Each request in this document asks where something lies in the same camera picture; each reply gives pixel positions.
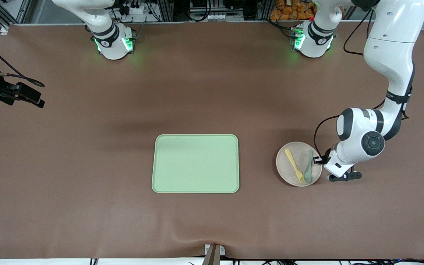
beige plate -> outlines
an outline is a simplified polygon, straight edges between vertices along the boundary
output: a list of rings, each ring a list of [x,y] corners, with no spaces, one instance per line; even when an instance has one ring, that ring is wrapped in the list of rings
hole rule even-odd
[[[287,158],[286,149],[291,151],[296,161],[297,168],[299,168],[302,173],[304,173],[307,168],[308,151],[312,150],[313,156],[318,156],[317,151],[304,142],[290,142],[279,150],[278,156],[276,157],[276,167],[278,168],[279,175],[281,175],[287,183],[298,187],[306,187],[315,183],[322,173],[322,166],[312,163],[312,181],[310,183],[300,183],[296,171],[292,167],[291,161]]]

wire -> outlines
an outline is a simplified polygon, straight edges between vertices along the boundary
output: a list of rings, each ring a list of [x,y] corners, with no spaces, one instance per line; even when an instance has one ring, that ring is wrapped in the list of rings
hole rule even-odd
[[[140,37],[140,34],[142,33],[143,30],[143,26],[145,25],[146,22],[146,17],[145,17],[145,21],[142,23],[142,27],[140,28],[140,31],[138,32],[138,34],[135,36],[135,40],[137,40]]]
[[[318,156],[320,156],[320,157],[322,157],[322,154],[321,154],[321,153],[320,153],[320,151],[318,150],[318,147],[317,147],[317,141],[316,141],[318,128],[320,128],[320,126],[321,126],[324,122],[326,122],[326,121],[328,121],[328,120],[331,120],[331,119],[336,119],[337,117],[339,117],[339,115],[338,115],[338,116],[331,116],[331,117],[329,117],[329,118],[324,119],[323,121],[321,121],[321,122],[318,124],[317,128],[315,129],[315,133],[313,134],[313,146],[315,146],[315,150],[317,151]]]
[[[247,16],[244,16],[244,15],[237,15],[237,17],[242,17],[242,18],[255,17],[255,16],[256,16],[256,14],[257,14],[257,13],[254,13],[253,15],[247,15]]]
[[[212,11],[211,0],[208,0],[207,2],[209,3],[209,11],[207,11],[207,4],[206,4],[205,5],[205,14],[200,20],[195,20],[195,18],[190,17],[190,15],[187,13],[187,10],[190,10],[190,8],[187,8],[187,3],[189,3],[189,1],[185,1],[184,15],[187,17],[188,20],[193,21],[193,22],[201,22],[201,21],[205,20],[207,17],[209,17],[209,15]]]
[[[155,9],[153,8],[153,5],[150,0],[146,1],[146,5],[148,6],[148,9],[152,12],[153,17],[158,20],[158,22],[161,22],[160,17],[156,14]]]
[[[402,111],[402,115],[403,115],[402,120],[410,119],[410,117],[407,116],[407,114],[405,114],[405,110]]]
[[[34,84],[36,86],[45,87],[45,85],[42,82],[37,81],[37,80],[32,79],[32,78],[29,78],[29,77],[24,77],[23,75],[0,73],[0,77],[17,77],[17,78],[22,78],[22,79],[25,79],[25,80],[31,82],[32,84]]]
[[[289,39],[292,39],[293,37],[291,37],[290,35],[287,35],[285,32],[284,32],[284,30],[281,28],[281,26],[279,26],[279,23],[278,23],[278,21],[276,20],[276,25],[278,26],[278,29],[281,31],[281,33],[284,35],[284,36],[286,36],[286,37],[288,37]]]
[[[382,104],[384,104],[384,102],[385,102],[385,99],[384,99],[384,100],[383,100],[380,104],[378,104],[377,106],[375,106],[373,109],[377,109],[378,107],[382,106]],[[321,126],[323,123],[325,123],[326,121],[331,120],[331,119],[336,119],[337,117],[339,117],[339,115],[338,115],[338,116],[331,116],[331,117],[329,117],[329,118],[324,119],[323,121],[321,121],[321,122],[318,124],[317,128],[315,129],[315,133],[313,134],[313,146],[315,146],[315,150],[317,151],[318,156],[320,156],[320,157],[322,157],[322,154],[321,154],[321,153],[320,153],[320,151],[318,150],[318,147],[317,147],[317,141],[316,141],[318,128],[320,128],[320,126]]]
[[[269,22],[269,23],[270,23],[271,25],[273,25],[274,27],[278,27],[278,28],[286,29],[286,30],[290,30],[290,29],[291,29],[290,27],[280,26],[280,25],[278,25],[277,23],[272,22],[272,20],[268,20],[267,18],[262,18],[261,20]]]
[[[357,54],[357,55],[364,55],[360,52],[351,52],[349,50],[346,49],[346,44],[348,43],[348,41],[350,40],[350,38],[352,37],[352,35],[358,30],[358,28],[360,27],[360,25],[364,22],[365,18],[370,14],[371,12],[368,11],[367,14],[365,14],[364,18],[361,20],[361,22],[358,24],[358,26],[353,30],[353,32],[351,32],[351,34],[348,36],[348,39],[346,39],[346,41],[343,44],[343,50],[347,53],[351,53],[351,54]]]
[[[14,72],[17,72],[17,74],[19,74],[21,78],[26,79],[27,81],[31,82],[32,84],[36,86],[45,87],[45,85],[42,82],[32,78],[25,77],[23,74],[21,74],[21,72],[17,71],[17,69],[15,69],[12,65],[10,65],[10,63],[8,63],[1,55],[0,55],[0,60],[3,61],[7,66],[9,66]]]
[[[114,14],[114,17],[116,18],[116,22],[120,22],[119,18],[116,15],[116,12],[114,11],[114,8],[111,7],[112,13]]]
[[[380,106],[382,106],[382,104],[384,104],[384,102],[385,102],[385,99],[380,104],[378,104],[377,106],[375,106],[373,109],[378,109]]]
[[[365,31],[365,39],[369,39],[369,26],[371,25],[372,15],[374,14],[374,10],[371,11],[371,16],[369,17],[369,23],[367,23],[367,30]]]

brown mat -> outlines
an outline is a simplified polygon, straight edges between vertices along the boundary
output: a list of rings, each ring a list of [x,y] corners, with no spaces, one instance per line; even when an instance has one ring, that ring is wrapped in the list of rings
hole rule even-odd
[[[232,258],[424,258],[424,31],[411,119],[357,165],[363,179],[295,188],[274,165],[322,119],[383,99],[387,80],[343,52],[354,27],[308,59],[264,22],[147,25],[135,55],[108,61],[82,26],[12,26],[0,52],[45,82],[47,103],[0,103],[0,258],[195,256],[205,243]],[[364,42],[360,30],[348,49]],[[153,192],[159,134],[235,134],[239,191]],[[336,142],[328,122],[320,149]]]

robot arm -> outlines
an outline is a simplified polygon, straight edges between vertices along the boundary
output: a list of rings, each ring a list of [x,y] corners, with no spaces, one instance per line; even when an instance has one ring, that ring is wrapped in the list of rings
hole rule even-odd
[[[364,48],[364,59],[372,69],[387,77],[389,88],[382,109],[350,108],[338,117],[336,131],[340,142],[323,157],[325,169],[336,178],[345,178],[354,164],[378,156],[385,147],[385,141],[399,132],[402,113],[411,96],[414,77],[412,51],[424,21],[424,0],[352,1],[356,5],[356,2],[364,2],[369,7],[377,4],[376,19]],[[303,25],[304,33],[308,32],[314,41],[307,39],[298,50],[309,57],[323,55],[328,49],[326,42],[331,41],[330,36],[341,18],[338,10],[332,8],[346,2],[317,0],[316,5],[325,8],[322,11],[318,9],[313,22]]]
[[[135,36],[131,28],[113,22],[105,8],[115,0],[52,0],[79,17],[94,35],[98,50],[107,59],[118,60],[133,52]]]

light green tray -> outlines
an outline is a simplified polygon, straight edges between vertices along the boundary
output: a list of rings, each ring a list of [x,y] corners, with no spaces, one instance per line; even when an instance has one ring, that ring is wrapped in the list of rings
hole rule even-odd
[[[162,134],[156,138],[152,188],[168,193],[234,193],[239,140],[233,134]]]

